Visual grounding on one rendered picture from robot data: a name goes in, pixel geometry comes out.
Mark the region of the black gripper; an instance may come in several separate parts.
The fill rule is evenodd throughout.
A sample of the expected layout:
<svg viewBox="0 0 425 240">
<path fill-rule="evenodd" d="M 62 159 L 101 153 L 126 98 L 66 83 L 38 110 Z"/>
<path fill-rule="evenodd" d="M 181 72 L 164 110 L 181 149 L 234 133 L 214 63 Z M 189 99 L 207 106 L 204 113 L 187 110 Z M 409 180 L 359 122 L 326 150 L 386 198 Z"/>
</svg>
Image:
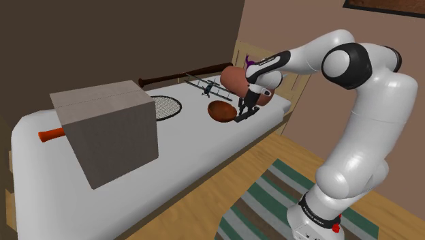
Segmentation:
<svg viewBox="0 0 425 240">
<path fill-rule="evenodd" d="M 249 89 L 243 100 L 243 105 L 246 107 L 244 107 L 243 110 L 239 112 L 239 114 L 234 118 L 234 121 L 239 123 L 247 119 L 248 117 L 254 115 L 259 110 L 259 107 L 256 106 L 259 97 L 259 93 L 256 93 Z"/>
</svg>

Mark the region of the brown wooden bowl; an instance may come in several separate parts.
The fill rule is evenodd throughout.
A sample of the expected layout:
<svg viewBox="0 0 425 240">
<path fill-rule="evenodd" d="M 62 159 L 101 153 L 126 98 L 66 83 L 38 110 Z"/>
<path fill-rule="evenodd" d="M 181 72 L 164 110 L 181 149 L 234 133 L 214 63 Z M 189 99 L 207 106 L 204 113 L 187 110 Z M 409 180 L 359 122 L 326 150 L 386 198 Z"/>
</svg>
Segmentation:
<svg viewBox="0 0 425 240">
<path fill-rule="evenodd" d="M 237 115 L 236 109 L 229 103 L 215 100 L 208 105 L 209 116 L 220 123 L 233 121 Z"/>
</svg>

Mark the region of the dark toy biplane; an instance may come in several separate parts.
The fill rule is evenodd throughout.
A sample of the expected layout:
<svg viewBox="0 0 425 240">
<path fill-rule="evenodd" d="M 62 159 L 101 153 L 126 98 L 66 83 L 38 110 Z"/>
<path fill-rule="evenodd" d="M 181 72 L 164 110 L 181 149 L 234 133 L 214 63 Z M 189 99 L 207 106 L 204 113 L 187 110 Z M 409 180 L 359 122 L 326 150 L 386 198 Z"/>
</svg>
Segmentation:
<svg viewBox="0 0 425 240">
<path fill-rule="evenodd" d="M 199 78 L 197 76 L 193 76 L 190 75 L 188 73 L 186 73 L 186 75 L 188 77 L 193 77 L 195 78 L 198 83 L 194 84 L 193 82 L 189 81 L 189 80 L 185 80 L 185 82 L 189 85 L 191 85 L 192 87 L 196 87 L 198 89 L 202 90 L 202 95 L 207 96 L 208 98 L 211 95 L 215 95 L 217 97 L 220 97 L 224 100 L 227 101 L 232 101 L 232 99 L 230 98 L 230 95 L 234 95 L 233 92 L 227 90 L 226 88 L 222 87 L 219 83 L 215 82 L 215 81 L 211 81 L 211 80 L 204 80 L 203 78 Z"/>
</svg>

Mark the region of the dark brown baseball bat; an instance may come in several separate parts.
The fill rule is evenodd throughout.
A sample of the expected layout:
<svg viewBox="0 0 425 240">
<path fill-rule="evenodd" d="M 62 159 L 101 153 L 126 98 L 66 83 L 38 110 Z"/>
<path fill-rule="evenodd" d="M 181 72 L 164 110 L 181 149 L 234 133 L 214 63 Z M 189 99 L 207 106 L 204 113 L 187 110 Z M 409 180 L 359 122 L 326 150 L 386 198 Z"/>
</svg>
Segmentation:
<svg viewBox="0 0 425 240">
<path fill-rule="evenodd" d="M 171 79 L 175 79 L 175 78 L 182 78 L 185 76 L 197 76 L 197 75 L 202 75 L 202 74 L 212 74 L 212 73 L 216 73 L 216 72 L 222 72 L 226 67 L 229 66 L 233 66 L 233 63 L 221 63 L 218 65 L 212 65 L 212 66 L 208 66 L 208 67 L 203 67 L 197 70 L 191 70 L 188 72 L 183 72 L 183 73 L 179 73 L 179 74 L 173 74 L 173 75 L 169 75 L 169 76 L 162 76 L 162 77 L 157 77 L 157 78 L 151 78 L 151 79 L 138 79 L 138 84 L 141 88 L 143 88 L 146 85 L 149 84 L 153 84 L 153 83 L 160 83 L 166 80 L 171 80 Z"/>
</svg>

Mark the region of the green and grey striped rug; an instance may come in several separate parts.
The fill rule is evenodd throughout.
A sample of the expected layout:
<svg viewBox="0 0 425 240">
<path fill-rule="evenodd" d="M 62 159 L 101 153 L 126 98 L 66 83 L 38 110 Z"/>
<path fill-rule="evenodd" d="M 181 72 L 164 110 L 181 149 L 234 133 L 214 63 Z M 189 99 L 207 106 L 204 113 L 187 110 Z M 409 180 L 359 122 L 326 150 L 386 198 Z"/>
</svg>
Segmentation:
<svg viewBox="0 0 425 240">
<path fill-rule="evenodd" d="M 287 209 L 313 187 L 313 182 L 276 160 L 226 211 L 214 240 L 325 240 L 307 226 L 293 232 Z"/>
</svg>

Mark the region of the grey cardboard box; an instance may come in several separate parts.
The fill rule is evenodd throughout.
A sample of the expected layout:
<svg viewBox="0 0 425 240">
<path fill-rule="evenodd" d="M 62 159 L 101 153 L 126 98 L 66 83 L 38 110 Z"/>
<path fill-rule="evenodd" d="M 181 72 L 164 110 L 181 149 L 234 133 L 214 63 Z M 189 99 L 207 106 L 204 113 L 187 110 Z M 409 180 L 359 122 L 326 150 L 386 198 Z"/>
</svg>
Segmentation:
<svg viewBox="0 0 425 240">
<path fill-rule="evenodd" d="M 159 156 L 155 101 L 126 80 L 50 94 L 92 189 Z"/>
</svg>

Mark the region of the white bed with wooden frame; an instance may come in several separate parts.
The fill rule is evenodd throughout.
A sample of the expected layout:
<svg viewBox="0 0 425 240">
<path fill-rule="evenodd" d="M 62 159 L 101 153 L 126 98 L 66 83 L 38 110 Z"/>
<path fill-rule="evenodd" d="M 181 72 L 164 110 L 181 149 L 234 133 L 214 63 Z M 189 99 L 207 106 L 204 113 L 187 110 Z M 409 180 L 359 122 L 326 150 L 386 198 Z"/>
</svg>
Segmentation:
<svg viewBox="0 0 425 240">
<path fill-rule="evenodd" d="M 12 131 L 18 240 L 114 240 L 222 162 L 245 152 L 283 120 L 291 96 L 278 88 L 255 115 L 219 123 L 210 99 L 186 83 L 153 89 L 182 104 L 157 125 L 159 157 L 93 189 L 66 137 L 41 142 L 60 126 L 53 110 L 24 116 Z"/>
</svg>

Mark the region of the dark framed wall picture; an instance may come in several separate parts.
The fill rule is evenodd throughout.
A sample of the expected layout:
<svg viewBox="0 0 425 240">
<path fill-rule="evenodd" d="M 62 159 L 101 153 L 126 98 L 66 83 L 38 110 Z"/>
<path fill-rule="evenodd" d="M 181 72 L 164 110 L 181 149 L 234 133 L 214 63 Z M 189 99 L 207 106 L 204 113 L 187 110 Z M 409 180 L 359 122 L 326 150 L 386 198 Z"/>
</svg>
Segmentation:
<svg viewBox="0 0 425 240">
<path fill-rule="evenodd" d="M 345 0 L 343 7 L 425 19 L 425 0 Z"/>
</svg>

